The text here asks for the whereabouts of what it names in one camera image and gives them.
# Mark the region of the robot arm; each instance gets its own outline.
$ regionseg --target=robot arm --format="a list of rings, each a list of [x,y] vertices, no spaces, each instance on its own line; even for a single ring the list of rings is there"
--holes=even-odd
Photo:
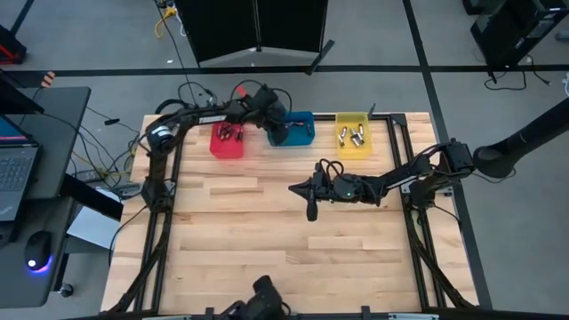
[[[430,163],[430,158],[440,154],[437,166]],[[330,168],[336,171],[331,179]],[[337,161],[325,159],[316,164],[312,178],[289,187],[289,190],[307,200],[307,218],[317,219],[317,201],[380,205],[381,199],[387,193],[405,183],[411,183],[411,205],[416,207],[431,207],[434,205],[435,192],[450,184],[468,177],[474,171],[472,157],[467,145],[452,140],[449,143],[438,144],[419,153],[410,163],[404,164],[391,172],[379,177],[363,176],[343,172],[343,165]]]
[[[276,143],[288,136],[285,127],[286,109],[276,94],[263,85],[254,97],[246,95],[221,106],[208,108],[181,108],[175,113],[160,116],[146,130],[150,152],[150,170],[141,191],[142,198],[152,212],[167,212],[172,198],[164,181],[168,155],[186,137],[195,125],[227,121],[232,124],[251,123],[271,132]]]

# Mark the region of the blue bin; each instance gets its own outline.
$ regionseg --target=blue bin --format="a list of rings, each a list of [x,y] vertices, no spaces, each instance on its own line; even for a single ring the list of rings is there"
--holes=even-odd
[[[286,118],[287,123],[304,123],[303,126],[291,125],[288,128],[288,137],[283,143],[277,145],[273,141],[270,132],[267,134],[268,141],[273,147],[298,147],[307,146],[312,143],[317,135],[314,126],[314,115],[310,111],[291,112]],[[307,126],[310,125],[311,135],[308,133]]]

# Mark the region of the yellow bin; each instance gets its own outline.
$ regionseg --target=yellow bin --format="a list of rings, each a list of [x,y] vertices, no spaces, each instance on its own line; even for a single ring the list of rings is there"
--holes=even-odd
[[[356,132],[359,131],[359,125],[364,127],[364,144],[356,147],[356,144],[351,140],[350,128]],[[344,147],[340,146],[338,135],[341,134],[343,127],[347,127],[348,131],[344,137]],[[367,120],[367,113],[365,112],[339,112],[336,114],[336,148],[338,149],[338,156],[340,159],[345,160],[360,160],[367,159],[372,155],[373,143],[372,133],[370,132],[370,124]]]

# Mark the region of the black camera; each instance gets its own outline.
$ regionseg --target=black camera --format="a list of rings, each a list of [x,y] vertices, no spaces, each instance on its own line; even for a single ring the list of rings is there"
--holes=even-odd
[[[228,320],[282,320],[283,299],[269,276],[260,277],[252,285],[255,295],[247,303],[236,301],[221,313],[221,319]]]

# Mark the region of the blue light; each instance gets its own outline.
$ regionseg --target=blue light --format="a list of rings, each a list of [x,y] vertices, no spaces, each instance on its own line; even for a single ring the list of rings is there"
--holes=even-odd
[[[50,269],[50,266],[52,265],[52,261],[53,261],[53,256],[50,256],[50,259],[47,261],[47,263],[45,264],[45,266],[43,268],[40,268],[38,270],[30,270],[33,274],[43,274],[45,273],[47,270]]]

